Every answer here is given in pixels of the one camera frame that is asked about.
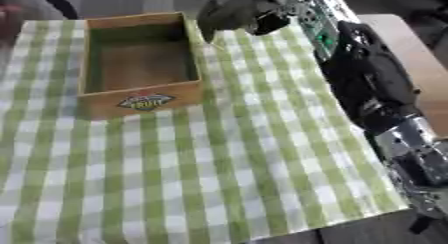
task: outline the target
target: green checkered tablecloth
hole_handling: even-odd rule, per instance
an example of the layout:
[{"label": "green checkered tablecloth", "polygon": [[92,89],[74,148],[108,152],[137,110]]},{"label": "green checkered tablecloth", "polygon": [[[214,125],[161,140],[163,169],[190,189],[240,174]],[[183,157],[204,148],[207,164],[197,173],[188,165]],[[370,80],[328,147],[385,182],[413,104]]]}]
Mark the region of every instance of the green checkered tablecloth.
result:
[{"label": "green checkered tablecloth", "polygon": [[202,104],[92,122],[84,28],[27,22],[2,76],[0,243],[238,243],[406,207],[299,26],[194,30]]}]

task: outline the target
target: wooden box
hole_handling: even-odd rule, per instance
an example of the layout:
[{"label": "wooden box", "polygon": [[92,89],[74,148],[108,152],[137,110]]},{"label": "wooden box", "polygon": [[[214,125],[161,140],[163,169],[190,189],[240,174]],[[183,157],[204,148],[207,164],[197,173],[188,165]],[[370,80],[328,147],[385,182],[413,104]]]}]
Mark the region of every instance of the wooden box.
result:
[{"label": "wooden box", "polygon": [[199,74],[181,13],[87,20],[78,99],[90,119],[198,103]]}]

